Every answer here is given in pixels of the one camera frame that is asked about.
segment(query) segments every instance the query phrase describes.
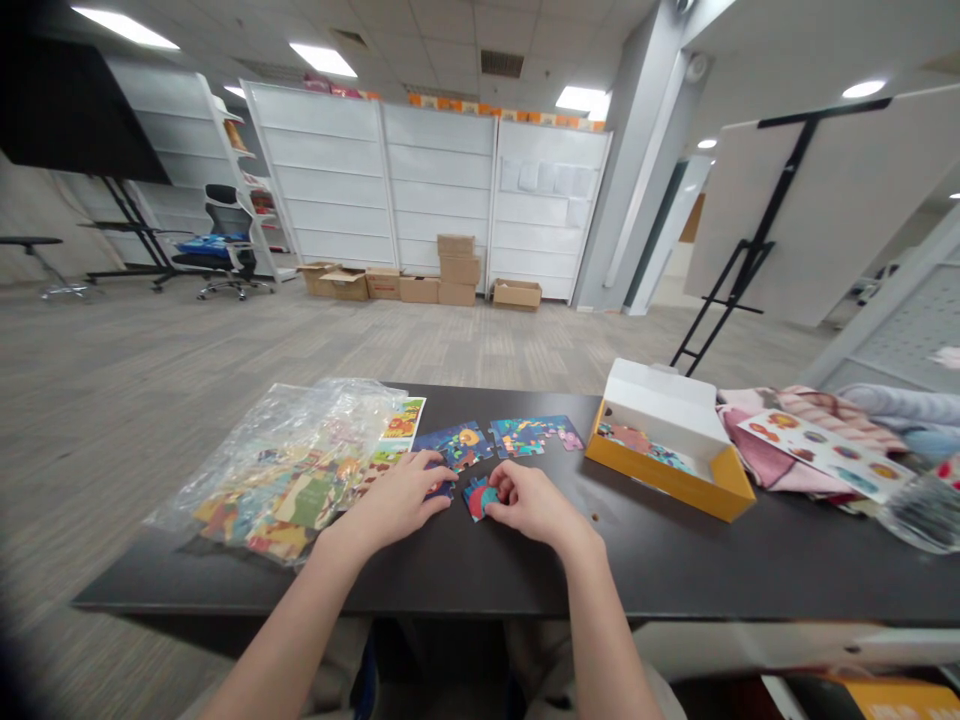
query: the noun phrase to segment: carpet floor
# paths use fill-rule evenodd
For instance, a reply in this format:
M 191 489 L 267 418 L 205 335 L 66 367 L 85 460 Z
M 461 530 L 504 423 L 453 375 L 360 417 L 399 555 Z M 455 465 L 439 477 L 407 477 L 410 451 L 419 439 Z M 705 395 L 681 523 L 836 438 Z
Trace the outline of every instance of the carpet floor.
M 228 667 L 68 602 L 273 383 L 599 394 L 617 357 L 669 363 L 695 315 L 335 302 L 299 280 L 244 303 L 222 292 L 199 302 L 199 285 L 178 278 L 154 295 L 144 280 L 104 281 L 89 302 L 49 303 L 35 286 L 0 289 L 0 601 L 14 657 L 52 717 L 176 718 Z M 696 377 L 790 384 L 833 334 L 735 313 Z

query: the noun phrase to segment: hand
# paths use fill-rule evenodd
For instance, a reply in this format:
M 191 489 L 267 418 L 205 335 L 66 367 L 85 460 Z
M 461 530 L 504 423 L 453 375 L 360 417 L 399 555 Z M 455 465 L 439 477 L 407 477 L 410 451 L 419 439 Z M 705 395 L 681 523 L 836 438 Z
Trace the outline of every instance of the hand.
M 405 538 L 423 527 L 431 516 L 450 507 L 450 498 L 423 497 L 434 483 L 455 481 L 457 474 L 448 467 L 425 470 L 427 463 L 442 463 L 443 456 L 432 450 L 405 453 L 400 461 L 370 483 L 357 504 L 323 535 L 350 535 L 353 543 L 369 555 Z
M 599 539 L 589 521 L 577 512 L 542 470 L 504 460 L 490 475 L 500 503 L 490 503 L 487 515 L 546 543 L 561 557 L 584 539 Z

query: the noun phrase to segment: bar stool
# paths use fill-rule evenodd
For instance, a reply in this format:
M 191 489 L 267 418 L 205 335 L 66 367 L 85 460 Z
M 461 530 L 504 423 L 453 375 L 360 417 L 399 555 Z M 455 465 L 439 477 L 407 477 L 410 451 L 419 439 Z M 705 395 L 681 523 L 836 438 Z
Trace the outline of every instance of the bar stool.
M 0 237 L 0 245 L 20 245 L 27 255 L 32 255 L 40 263 L 47 277 L 53 282 L 53 285 L 45 289 L 40 297 L 43 300 L 49 299 L 51 295 L 61 295 L 68 293 L 77 297 L 84 297 L 84 291 L 88 290 L 87 285 L 78 285 L 77 283 L 68 283 L 66 278 L 43 257 L 37 250 L 37 245 L 60 245 L 63 240 L 60 238 L 40 238 L 40 237 Z

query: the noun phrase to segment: ceiling vent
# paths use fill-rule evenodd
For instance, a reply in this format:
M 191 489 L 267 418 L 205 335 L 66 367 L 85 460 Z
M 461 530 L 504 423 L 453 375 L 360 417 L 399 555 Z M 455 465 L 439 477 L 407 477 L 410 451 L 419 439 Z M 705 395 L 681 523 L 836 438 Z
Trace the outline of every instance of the ceiling vent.
M 462 100 L 463 102 L 480 102 L 479 95 L 470 93 L 461 93 L 456 90 L 441 90 L 440 88 L 430 88 L 424 85 L 408 85 L 404 83 L 403 89 L 412 95 L 427 95 L 429 97 L 445 97 L 451 100 Z
M 330 28 L 330 32 L 340 41 L 340 46 L 345 51 L 359 50 L 365 53 L 370 52 L 370 47 L 366 41 L 360 37 L 360 33 L 355 33 L 351 30 L 339 30 L 337 28 Z
M 519 78 L 523 70 L 523 55 L 512 55 L 497 50 L 480 51 L 480 72 L 484 75 Z
M 307 67 L 294 67 L 292 65 L 281 65 L 280 63 L 264 63 L 259 60 L 247 60 L 245 58 L 232 58 L 247 70 L 255 73 L 262 80 L 273 80 L 274 82 L 303 82 L 303 74 L 307 72 Z

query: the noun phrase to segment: pegboard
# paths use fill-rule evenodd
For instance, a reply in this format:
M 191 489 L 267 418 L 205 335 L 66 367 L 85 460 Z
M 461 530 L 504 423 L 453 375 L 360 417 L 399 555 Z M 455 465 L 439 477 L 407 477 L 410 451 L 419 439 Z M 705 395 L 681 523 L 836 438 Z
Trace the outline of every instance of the pegboard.
M 926 281 L 853 353 L 894 377 L 921 387 L 960 386 L 960 372 L 930 360 L 960 343 L 960 266 L 938 265 Z
M 960 346 L 960 206 L 800 376 L 833 392 L 855 382 L 960 394 L 960 371 L 930 358 Z

